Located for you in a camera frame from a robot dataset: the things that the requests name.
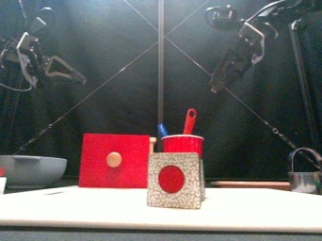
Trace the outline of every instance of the metal bowl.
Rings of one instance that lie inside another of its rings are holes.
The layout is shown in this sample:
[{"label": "metal bowl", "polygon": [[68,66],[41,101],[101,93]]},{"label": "metal bowl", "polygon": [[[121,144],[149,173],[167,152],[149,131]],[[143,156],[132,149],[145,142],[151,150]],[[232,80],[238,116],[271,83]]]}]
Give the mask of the metal bowl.
[{"label": "metal bowl", "polygon": [[0,168],[5,168],[8,188],[42,188],[57,182],[65,172],[67,159],[0,155]]}]

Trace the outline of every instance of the metal rod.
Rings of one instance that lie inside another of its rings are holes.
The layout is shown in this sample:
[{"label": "metal rod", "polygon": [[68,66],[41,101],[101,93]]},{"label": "metal rod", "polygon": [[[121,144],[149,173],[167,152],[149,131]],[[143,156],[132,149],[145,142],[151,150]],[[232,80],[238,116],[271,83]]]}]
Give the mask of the metal rod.
[{"label": "metal rod", "polygon": [[299,87],[302,91],[302,100],[303,100],[304,111],[306,111],[311,145],[318,151],[320,151],[319,141],[318,141],[318,132],[316,132],[316,123],[314,119],[314,112],[312,112],[312,106],[311,106],[310,87],[308,87],[308,81],[306,76],[303,57],[302,57],[299,39],[298,39],[299,21],[300,20],[296,20],[292,22],[292,24],[290,24],[290,40],[291,40],[291,47],[292,47],[294,58],[295,58],[298,81],[299,81]]},{"label": "metal rod", "polygon": [[[159,96],[157,96],[157,123],[163,123],[163,73],[164,73],[164,3],[159,0]],[[161,151],[161,145],[157,145],[157,152]]]}]

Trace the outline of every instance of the wooden knob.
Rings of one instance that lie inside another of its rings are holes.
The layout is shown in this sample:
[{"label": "wooden knob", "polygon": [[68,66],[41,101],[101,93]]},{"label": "wooden knob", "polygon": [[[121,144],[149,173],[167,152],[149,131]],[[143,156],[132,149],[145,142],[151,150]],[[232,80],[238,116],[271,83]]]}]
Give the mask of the wooden knob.
[{"label": "wooden knob", "polygon": [[105,157],[105,162],[108,167],[111,168],[116,168],[119,166],[119,164],[121,163],[121,156],[119,153],[109,153]]}]

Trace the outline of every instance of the red box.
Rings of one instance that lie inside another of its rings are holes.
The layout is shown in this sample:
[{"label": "red box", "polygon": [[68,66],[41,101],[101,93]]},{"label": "red box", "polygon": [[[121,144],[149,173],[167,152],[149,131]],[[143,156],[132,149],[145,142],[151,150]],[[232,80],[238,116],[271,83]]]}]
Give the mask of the red box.
[{"label": "red box", "polygon": [[[116,167],[107,161],[111,153],[121,158]],[[149,136],[84,134],[79,186],[145,188],[148,153]]]}]

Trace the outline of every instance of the white table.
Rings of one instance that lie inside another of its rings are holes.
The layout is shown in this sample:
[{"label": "white table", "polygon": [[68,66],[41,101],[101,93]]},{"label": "white table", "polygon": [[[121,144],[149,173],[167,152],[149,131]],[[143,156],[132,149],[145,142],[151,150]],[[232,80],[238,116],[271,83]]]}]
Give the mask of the white table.
[{"label": "white table", "polygon": [[1,195],[0,225],[320,234],[320,203],[322,196],[282,190],[207,188],[201,209],[168,209],[145,205],[145,189],[69,186]]}]

